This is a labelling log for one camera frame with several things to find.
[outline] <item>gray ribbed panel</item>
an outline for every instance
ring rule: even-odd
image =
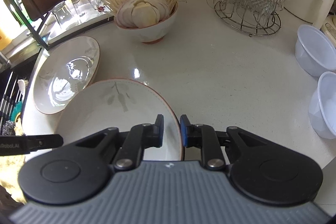
[[[11,216],[17,224],[324,224],[313,203],[276,208],[239,194],[226,175],[197,161],[144,161],[117,173],[94,198],[66,207],[28,203]]]

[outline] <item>bowl base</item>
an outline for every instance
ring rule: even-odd
[[[156,39],[156,40],[154,40],[154,41],[143,42],[143,43],[144,43],[144,44],[155,44],[155,43],[157,43],[157,42],[160,42],[163,38],[164,38],[164,37],[161,37],[161,38]]]

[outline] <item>green object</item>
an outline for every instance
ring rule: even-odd
[[[19,101],[16,103],[12,115],[10,116],[11,121],[15,122],[15,118],[21,112],[21,109],[22,109],[22,101]]]

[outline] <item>appliance handle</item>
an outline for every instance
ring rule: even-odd
[[[323,22],[329,14],[329,11],[334,3],[334,0],[322,0],[322,5],[318,11],[317,17],[313,22],[313,26],[320,30]]]

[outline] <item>white logo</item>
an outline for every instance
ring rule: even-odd
[[[0,148],[20,148],[19,144],[0,144]]]
[[[172,168],[174,166],[175,166],[175,164],[173,164],[172,162],[170,162],[168,164],[165,164],[165,167],[167,167],[167,168]]]

